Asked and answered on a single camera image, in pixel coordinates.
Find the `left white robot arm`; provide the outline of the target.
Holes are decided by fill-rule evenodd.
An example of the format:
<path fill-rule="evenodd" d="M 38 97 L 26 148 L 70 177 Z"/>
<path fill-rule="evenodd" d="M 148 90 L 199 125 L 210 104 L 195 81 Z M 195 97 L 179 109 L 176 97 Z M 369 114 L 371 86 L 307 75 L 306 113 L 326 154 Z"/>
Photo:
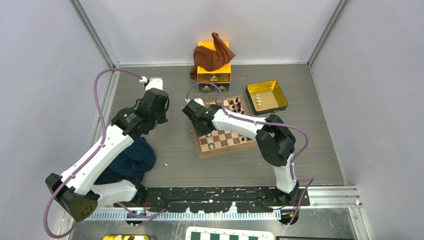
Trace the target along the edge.
<path fill-rule="evenodd" d="M 45 180 L 56 202 L 77 222 L 87 219 L 98 207 L 115 203 L 138 207 L 146 200 L 146 188 L 135 177 L 95 184 L 122 151 L 158 124 L 167 122 L 169 95 L 163 90 L 163 80 L 152 77 L 142 83 L 145 93 L 136 107 L 120 110 L 107 126 L 105 136 L 83 157 L 61 174 L 51 173 Z"/>

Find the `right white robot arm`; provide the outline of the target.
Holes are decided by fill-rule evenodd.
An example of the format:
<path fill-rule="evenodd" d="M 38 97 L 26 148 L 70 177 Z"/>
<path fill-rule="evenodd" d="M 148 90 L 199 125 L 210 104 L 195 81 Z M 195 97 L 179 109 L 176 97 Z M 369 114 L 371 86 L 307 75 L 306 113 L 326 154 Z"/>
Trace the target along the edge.
<path fill-rule="evenodd" d="M 251 117 L 216 104 L 205 107 L 200 98 L 185 101 L 182 112 L 199 137 L 212 131 L 228 131 L 255 141 L 262 158 L 273 166 L 279 202 L 288 206 L 297 199 L 297 182 L 291 170 L 296 138 L 279 116 Z"/>

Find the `yellow metal tray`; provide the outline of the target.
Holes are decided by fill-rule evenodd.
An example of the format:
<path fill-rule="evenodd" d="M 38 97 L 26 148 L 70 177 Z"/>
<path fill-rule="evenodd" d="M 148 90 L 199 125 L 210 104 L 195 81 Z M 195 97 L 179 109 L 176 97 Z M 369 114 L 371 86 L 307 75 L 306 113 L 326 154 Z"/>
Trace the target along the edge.
<path fill-rule="evenodd" d="M 255 116 L 284 111 L 288 107 L 277 80 L 248 84 L 245 93 Z"/>

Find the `wooden chess board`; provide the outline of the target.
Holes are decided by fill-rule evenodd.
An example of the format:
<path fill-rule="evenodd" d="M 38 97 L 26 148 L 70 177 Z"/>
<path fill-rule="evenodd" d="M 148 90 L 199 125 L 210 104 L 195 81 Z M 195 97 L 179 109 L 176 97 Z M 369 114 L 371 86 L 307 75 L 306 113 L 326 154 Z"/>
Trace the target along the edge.
<path fill-rule="evenodd" d="M 223 103 L 225 108 L 233 113 L 247 116 L 251 114 L 242 95 L 225 97 Z M 214 130 L 207 135 L 199 137 L 196 135 L 194 127 L 192 127 L 192 134 L 197 156 L 199 158 L 222 155 L 249 148 L 256 148 L 258 146 L 254 140 L 227 130 Z M 213 142 L 208 143 L 207 138 L 212 138 Z"/>

